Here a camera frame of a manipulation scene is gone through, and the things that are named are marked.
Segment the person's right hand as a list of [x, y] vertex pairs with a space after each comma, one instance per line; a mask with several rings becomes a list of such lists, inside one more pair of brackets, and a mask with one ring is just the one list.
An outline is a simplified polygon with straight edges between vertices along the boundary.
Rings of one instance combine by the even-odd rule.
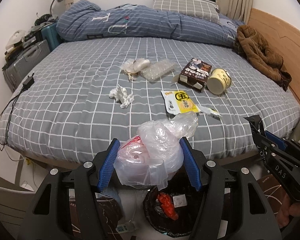
[[283, 228], [289, 224], [290, 216], [300, 217], [300, 202], [292, 203], [290, 197], [286, 194], [276, 216], [279, 228]]

